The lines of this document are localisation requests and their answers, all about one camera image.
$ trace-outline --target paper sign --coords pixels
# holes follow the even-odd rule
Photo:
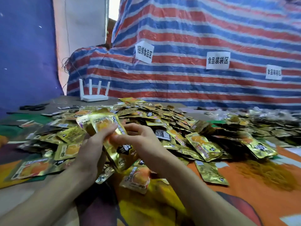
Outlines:
[[[135,48],[136,48],[135,58],[141,60],[142,62],[151,64],[153,59],[153,49],[155,47],[145,41],[141,41],[135,45]]]
[[[281,67],[266,65],[265,79],[282,80]]]
[[[230,54],[228,51],[207,52],[206,69],[229,69]]]

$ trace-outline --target right hand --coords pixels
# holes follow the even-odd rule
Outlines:
[[[124,128],[130,135],[114,135],[111,136],[110,141],[119,145],[132,145],[145,164],[152,171],[159,173],[160,161],[172,157],[173,154],[161,145],[150,127],[130,123],[124,125]]]

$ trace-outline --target hand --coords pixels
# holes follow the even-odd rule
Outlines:
[[[160,173],[158,164],[161,159],[172,157],[154,134],[153,130],[145,125],[130,123],[124,125],[129,135],[114,135],[110,137],[110,141],[118,145],[130,144],[138,152],[138,155],[145,164],[157,173]]]
[[[87,177],[87,186],[92,185],[102,172],[106,162],[106,154],[102,152],[103,141],[108,135],[114,133],[116,128],[117,124],[113,124],[89,139],[85,139],[75,161],[69,167],[70,170],[75,170],[78,175]]]

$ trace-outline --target striped tarp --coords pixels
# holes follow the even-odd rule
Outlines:
[[[154,45],[151,64],[135,44]],[[204,108],[301,110],[301,6],[286,0],[121,0],[110,50],[76,50],[67,94],[92,79],[109,96]],[[231,52],[227,70],[207,70],[209,51]],[[267,80],[266,65],[282,67]]]

